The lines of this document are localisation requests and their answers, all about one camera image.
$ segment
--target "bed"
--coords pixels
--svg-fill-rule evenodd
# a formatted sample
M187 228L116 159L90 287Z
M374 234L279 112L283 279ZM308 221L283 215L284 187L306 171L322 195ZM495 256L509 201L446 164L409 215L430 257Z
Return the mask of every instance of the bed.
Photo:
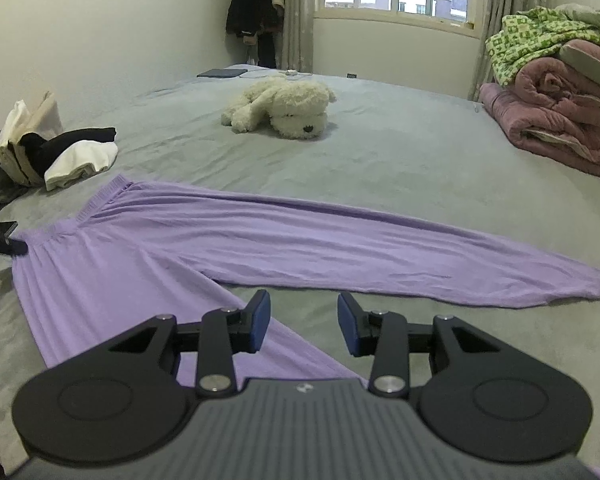
M112 170L66 190L32 191L0 221L32 228L71 216L117 173L213 189L364 206L505 235L600 268L600 178L509 144L482 105L365 80L318 76L338 95L319 140L289 141L266 129L235 134L221 109L253 83L199 78L153 91L131 105L65 126L115 126ZM254 288L230 287L247 299ZM330 290L270 289L273 316L353 371L370 359L347 354ZM600 466L600 301L564 301L525 310L467 308L423 298L359 295L366 308L430 322L455 314L572 375L588 390L594 419L580 453ZM429 377L414 359L415 383ZM0 257L0 460L25 458L10 419L18 387L44 367Z

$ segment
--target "elastic waistband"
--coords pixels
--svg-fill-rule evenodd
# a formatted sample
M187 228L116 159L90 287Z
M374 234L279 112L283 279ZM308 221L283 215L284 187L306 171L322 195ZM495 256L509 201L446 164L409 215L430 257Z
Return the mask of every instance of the elastic waistband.
M59 220L40 229L30 229L17 233L16 238L20 238L30 246L33 246L44 243L54 235L71 233L75 231L79 224L88 220L102 209L106 203L111 202L116 195L133 184L126 176L119 174L109 181L108 184L102 186L74 218Z

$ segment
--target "gray ribbed panel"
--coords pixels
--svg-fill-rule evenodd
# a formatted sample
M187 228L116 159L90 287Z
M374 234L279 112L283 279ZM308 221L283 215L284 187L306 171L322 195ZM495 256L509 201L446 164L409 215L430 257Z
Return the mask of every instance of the gray ribbed panel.
M491 465L433 436L408 404L357 380L252 380L200 406L182 433L132 464L71 470L33 460L15 480L595 480L574 458Z

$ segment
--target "folded pink blanket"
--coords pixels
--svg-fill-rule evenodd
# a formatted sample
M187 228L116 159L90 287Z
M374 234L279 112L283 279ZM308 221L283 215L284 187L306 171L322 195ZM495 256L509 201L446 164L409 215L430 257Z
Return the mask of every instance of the folded pink blanket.
M503 89L488 83L480 100L522 150L600 176L600 86L558 59L528 63Z

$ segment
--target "plush toy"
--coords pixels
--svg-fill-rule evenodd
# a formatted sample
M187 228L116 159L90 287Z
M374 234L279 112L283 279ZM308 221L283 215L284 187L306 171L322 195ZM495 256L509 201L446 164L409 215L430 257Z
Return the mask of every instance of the plush toy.
M283 139L311 139L327 125L326 109L336 96L317 81L268 77L252 85L222 113L222 124L252 132L265 119Z

